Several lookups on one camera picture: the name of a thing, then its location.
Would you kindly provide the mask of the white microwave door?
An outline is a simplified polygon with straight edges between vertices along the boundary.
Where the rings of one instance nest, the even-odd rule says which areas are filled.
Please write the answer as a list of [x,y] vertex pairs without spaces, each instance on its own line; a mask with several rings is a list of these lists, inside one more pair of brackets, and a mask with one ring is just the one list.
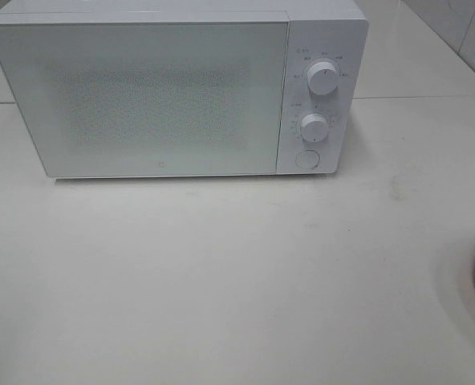
[[54,178],[276,169],[284,22],[0,26],[0,63]]

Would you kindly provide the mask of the upper white power knob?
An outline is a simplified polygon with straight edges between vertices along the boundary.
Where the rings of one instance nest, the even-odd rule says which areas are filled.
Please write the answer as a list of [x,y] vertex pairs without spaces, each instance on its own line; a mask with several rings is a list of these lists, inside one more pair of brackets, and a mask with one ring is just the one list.
[[314,95],[331,94],[338,86],[339,68],[327,58],[311,63],[306,71],[307,86]]

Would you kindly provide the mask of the lower white timer knob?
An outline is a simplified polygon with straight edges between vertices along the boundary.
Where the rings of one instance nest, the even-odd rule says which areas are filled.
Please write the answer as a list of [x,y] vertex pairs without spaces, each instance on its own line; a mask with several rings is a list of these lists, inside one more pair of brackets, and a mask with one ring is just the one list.
[[327,138],[330,126],[325,116],[313,113],[301,119],[299,131],[304,141],[317,143]]

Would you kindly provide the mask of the round door release button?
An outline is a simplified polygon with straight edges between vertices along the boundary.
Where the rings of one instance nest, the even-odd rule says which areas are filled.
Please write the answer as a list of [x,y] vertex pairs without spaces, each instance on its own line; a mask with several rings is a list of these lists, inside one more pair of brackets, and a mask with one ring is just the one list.
[[312,170],[318,167],[320,156],[315,150],[304,150],[297,154],[296,164],[299,168]]

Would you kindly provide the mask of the white microwave oven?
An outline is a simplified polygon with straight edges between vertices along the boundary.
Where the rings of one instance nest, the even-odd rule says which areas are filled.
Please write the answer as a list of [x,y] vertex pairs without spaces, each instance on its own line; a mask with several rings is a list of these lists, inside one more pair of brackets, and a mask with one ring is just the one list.
[[[276,169],[268,174],[220,176],[333,173],[338,168],[369,27],[352,1],[11,1],[0,10],[0,26],[267,22],[287,25]],[[324,96],[312,94],[306,80],[308,66],[321,58],[339,68],[337,88]],[[313,113],[327,118],[330,131],[325,140],[308,143],[302,139],[299,124]],[[304,150],[319,154],[317,168],[297,166],[296,156]]]

